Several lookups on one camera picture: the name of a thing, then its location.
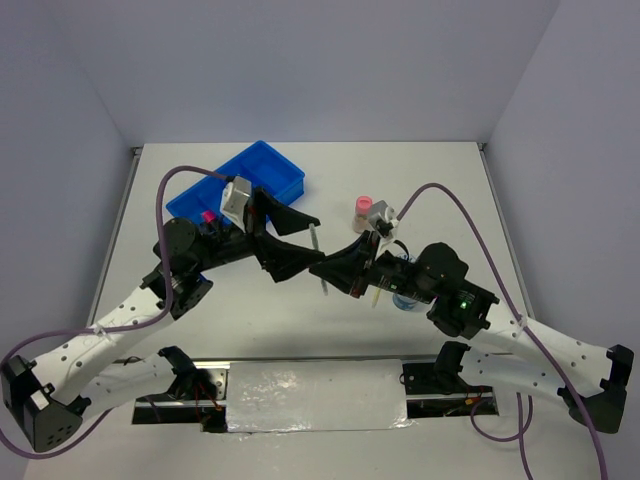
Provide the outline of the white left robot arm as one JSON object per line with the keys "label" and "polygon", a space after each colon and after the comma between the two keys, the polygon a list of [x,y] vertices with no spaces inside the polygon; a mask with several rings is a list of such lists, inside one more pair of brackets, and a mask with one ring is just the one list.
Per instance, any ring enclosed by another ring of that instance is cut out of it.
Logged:
{"label": "white left robot arm", "polygon": [[29,360],[12,353],[1,363],[3,401],[29,441],[28,457],[47,459],[72,448],[83,422],[162,388],[182,399],[210,389],[205,373],[178,347],[127,366],[131,348],[193,309],[213,284],[204,272],[255,257],[276,282],[323,260],[322,252],[289,244],[283,236],[317,227],[261,187],[237,192],[228,185],[222,218],[200,224],[176,217],[162,226],[154,247],[160,263],[111,312],[66,334],[59,347]]}

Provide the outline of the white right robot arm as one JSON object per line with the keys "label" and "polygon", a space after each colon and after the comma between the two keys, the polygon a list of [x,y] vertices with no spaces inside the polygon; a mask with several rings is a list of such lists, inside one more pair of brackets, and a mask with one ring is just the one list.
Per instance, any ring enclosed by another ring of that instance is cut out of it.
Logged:
{"label": "white right robot arm", "polygon": [[573,420],[601,433],[618,432],[632,350],[591,345],[530,317],[517,319],[494,293],[467,281],[467,264],[444,243],[426,246],[414,261],[377,247],[366,232],[309,271],[354,298],[373,286],[429,305],[428,319],[450,338],[434,367],[442,389],[512,388],[565,406]]}

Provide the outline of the yellow ballpoint pen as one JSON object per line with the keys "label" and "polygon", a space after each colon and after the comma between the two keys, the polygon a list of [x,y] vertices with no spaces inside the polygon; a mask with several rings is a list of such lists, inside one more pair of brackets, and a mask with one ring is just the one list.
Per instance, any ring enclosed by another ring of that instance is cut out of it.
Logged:
{"label": "yellow ballpoint pen", "polygon": [[380,287],[377,287],[375,289],[375,291],[374,291],[374,294],[372,296],[372,302],[371,302],[371,307],[374,308],[374,309],[376,308],[376,306],[377,306],[377,304],[379,302],[379,299],[380,299],[380,296],[381,296],[381,292],[382,292],[382,289]]}

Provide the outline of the pink capped black highlighter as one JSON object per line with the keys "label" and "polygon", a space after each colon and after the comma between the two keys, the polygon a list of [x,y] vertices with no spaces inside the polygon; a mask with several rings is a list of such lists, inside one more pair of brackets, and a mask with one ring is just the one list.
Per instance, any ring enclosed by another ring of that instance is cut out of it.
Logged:
{"label": "pink capped black highlighter", "polygon": [[205,211],[201,214],[204,223],[209,224],[216,220],[216,215],[212,211]]}

